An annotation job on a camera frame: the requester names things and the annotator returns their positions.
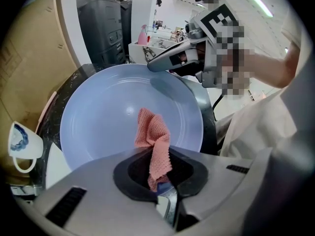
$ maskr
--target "kitchen counter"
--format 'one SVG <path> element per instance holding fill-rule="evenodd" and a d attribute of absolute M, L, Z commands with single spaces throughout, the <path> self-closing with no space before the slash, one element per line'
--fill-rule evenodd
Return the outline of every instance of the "kitchen counter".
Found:
<path fill-rule="evenodd" d="M 134 41 L 128 45 L 130 62 L 146 65 L 154 57 L 175 44 L 177 43 L 173 41 L 153 37 L 150 38 L 147 45 L 138 45 L 138 41 Z"/>
<path fill-rule="evenodd" d="M 38 129 L 38 134 L 44 142 L 44 151 L 43 156 L 37 160 L 35 169 L 31 172 L 31 178 L 33 179 L 34 184 L 41 185 L 43 189 L 45 189 L 49 150 L 52 143 L 55 143 L 56 146 L 61 149 L 60 124 L 63 111 L 68 100 L 85 80 L 95 73 L 112 66 L 114 65 L 99 66 L 95 64 L 85 64 L 75 71 L 58 90 L 56 97 L 48 108 Z M 195 95 L 198 105 L 201 109 L 204 135 L 200 152 L 216 154 L 217 139 L 215 121 L 208 92 L 199 83 L 184 78 L 179 79 L 181 79 Z"/>

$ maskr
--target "blue pattern on mug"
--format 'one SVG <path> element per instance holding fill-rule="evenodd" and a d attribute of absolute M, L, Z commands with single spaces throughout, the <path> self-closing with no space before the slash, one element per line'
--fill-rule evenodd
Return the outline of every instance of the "blue pattern on mug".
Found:
<path fill-rule="evenodd" d="M 25 130 L 17 124 L 14 124 L 14 129 L 21 133 L 22 140 L 15 145 L 11 144 L 11 150 L 20 151 L 22 149 L 25 149 L 26 145 L 29 144 L 29 136 L 27 135 Z"/>

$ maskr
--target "white mug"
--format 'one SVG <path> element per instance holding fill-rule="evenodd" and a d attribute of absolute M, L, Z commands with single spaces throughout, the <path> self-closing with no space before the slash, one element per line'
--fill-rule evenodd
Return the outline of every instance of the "white mug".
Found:
<path fill-rule="evenodd" d="M 28 173 L 35 167 L 37 158 L 43 154 L 43 147 L 43 140 L 38 135 L 22 124 L 13 122 L 9 133 L 8 151 L 19 172 Z M 32 159 L 33 161 L 27 170 L 23 170 L 17 164 L 16 158 Z"/>

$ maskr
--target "black cable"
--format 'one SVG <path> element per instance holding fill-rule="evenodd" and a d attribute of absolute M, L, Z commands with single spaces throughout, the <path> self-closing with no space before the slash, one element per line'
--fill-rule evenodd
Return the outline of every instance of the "black cable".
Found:
<path fill-rule="evenodd" d="M 212 112 L 213 112 L 213 117 L 215 118 L 215 121 L 217 121 L 216 116 L 215 116 L 215 108 L 217 104 L 222 100 L 222 98 L 223 98 L 223 94 L 219 96 L 219 98 L 215 101 L 215 103 L 212 106 Z"/>

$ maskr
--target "white shirt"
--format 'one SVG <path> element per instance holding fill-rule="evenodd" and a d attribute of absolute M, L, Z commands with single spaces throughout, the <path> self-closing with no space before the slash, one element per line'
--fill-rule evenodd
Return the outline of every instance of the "white shirt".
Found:
<path fill-rule="evenodd" d="M 300 47 L 296 74 L 311 54 L 313 44 L 303 24 L 289 11 L 282 33 Z M 296 132 L 295 124 L 281 100 L 285 88 L 258 102 L 253 102 L 233 115 L 220 156 L 253 159 L 268 147 Z"/>

